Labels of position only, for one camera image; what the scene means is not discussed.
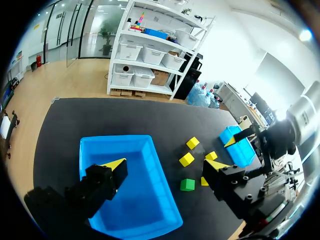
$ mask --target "potted plant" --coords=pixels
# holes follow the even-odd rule
[[[106,43],[102,48],[102,55],[107,56],[110,54],[112,45],[110,45],[111,34],[115,34],[118,30],[118,26],[122,17],[122,12],[120,14],[113,14],[111,18],[105,20],[101,24],[101,29],[99,34],[106,40]]]

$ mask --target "blue tray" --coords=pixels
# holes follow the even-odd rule
[[[223,144],[226,144],[233,135],[240,133],[241,131],[242,130],[238,125],[228,126],[219,137]],[[249,166],[256,157],[256,153],[247,138],[227,147],[226,150],[230,154],[234,164],[238,165],[240,168]]]
[[[152,239],[179,228],[183,221],[149,135],[83,137],[80,179],[92,164],[122,158],[126,158],[128,176],[114,198],[89,219],[91,227],[130,240]]]

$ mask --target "wooden floor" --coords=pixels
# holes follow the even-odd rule
[[[20,124],[11,137],[11,159],[6,166],[12,184],[23,204],[24,195],[34,188],[33,170],[38,135],[54,97],[118,98],[106,94],[109,59],[78,59],[66,68],[66,61],[52,62],[36,71],[28,71],[14,90],[6,111],[15,110]],[[122,97],[141,99],[135,96]],[[181,103],[169,96],[147,93],[144,100]]]

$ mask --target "red fire extinguisher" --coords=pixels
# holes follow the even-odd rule
[[[38,54],[36,56],[36,67],[39,68],[39,67],[41,67],[41,65],[42,65],[41,64],[41,55]]]

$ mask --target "black mat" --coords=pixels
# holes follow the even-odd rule
[[[236,121],[224,110],[175,103],[132,99],[69,98],[56,100],[50,107],[36,145],[34,186],[51,186],[63,194],[66,186],[79,181],[79,146],[82,137],[147,134],[156,152],[183,225],[157,239],[229,238],[240,226],[225,202],[217,201],[208,186],[201,186],[203,160],[182,167],[179,149],[196,136],[220,162],[233,162],[218,139]],[[260,165],[258,159],[248,167]],[[184,178],[196,180],[195,191],[180,191]]]

